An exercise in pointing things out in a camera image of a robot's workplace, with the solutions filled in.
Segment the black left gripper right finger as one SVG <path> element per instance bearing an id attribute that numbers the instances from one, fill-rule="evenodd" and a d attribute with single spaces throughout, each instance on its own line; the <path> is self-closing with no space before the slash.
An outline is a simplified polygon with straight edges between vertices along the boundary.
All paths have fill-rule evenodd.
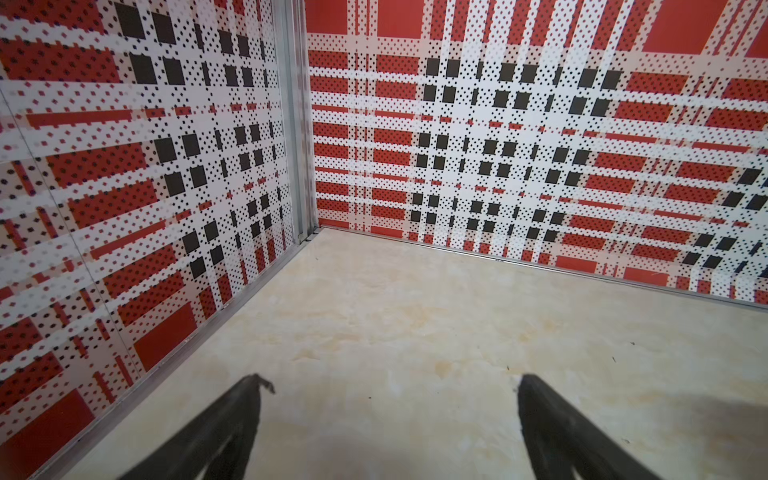
<path id="1" fill-rule="evenodd" d="M 534 374 L 522 376 L 518 414 L 537 479 L 656 479 L 594 423 Z"/>

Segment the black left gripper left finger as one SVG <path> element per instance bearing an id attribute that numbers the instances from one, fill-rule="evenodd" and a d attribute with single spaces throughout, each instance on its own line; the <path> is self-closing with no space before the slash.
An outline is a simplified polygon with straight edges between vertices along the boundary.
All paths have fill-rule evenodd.
<path id="1" fill-rule="evenodd" d="M 261 392 L 274 384 L 243 377 L 173 437 L 122 475 L 124 479 L 242 479 L 261 413 Z"/>

